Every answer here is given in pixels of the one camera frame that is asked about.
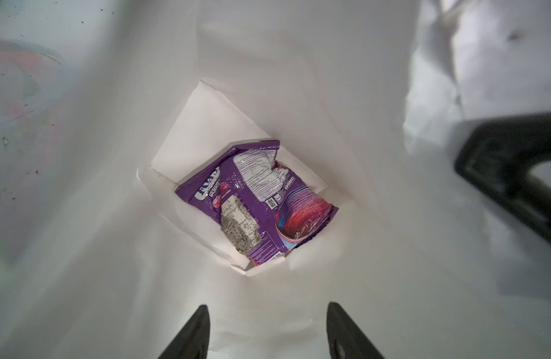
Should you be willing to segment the green floral paper bag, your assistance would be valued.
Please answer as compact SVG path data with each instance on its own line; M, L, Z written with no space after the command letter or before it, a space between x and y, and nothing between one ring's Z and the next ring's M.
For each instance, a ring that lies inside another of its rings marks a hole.
M551 109L551 2L0 1L0 358L551 358L551 246L453 170L483 114ZM338 206L251 269L175 187L275 138Z

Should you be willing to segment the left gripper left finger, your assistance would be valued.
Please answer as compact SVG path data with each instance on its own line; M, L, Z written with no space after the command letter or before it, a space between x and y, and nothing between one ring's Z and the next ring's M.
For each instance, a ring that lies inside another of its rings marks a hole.
M159 359L206 359L209 343L210 314L206 305L200 305Z

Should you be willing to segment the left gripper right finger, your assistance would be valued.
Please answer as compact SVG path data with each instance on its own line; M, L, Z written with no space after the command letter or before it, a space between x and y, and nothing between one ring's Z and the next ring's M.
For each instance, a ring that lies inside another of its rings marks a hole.
M337 302L328 305L326 333L331 358L384 359L384 355Z

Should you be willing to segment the purple snack packet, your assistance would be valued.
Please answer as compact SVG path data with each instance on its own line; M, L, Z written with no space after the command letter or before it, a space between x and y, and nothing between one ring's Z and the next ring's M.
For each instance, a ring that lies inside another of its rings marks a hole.
M277 160L279 148L278 140L236 144L175 191L254 266L311 241L338 212Z

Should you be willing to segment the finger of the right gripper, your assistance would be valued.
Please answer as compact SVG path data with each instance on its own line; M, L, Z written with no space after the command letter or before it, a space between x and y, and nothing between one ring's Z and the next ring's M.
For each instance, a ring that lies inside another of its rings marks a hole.
M551 245L551 187L531 174L551 162L551 112L483 121L455 172Z

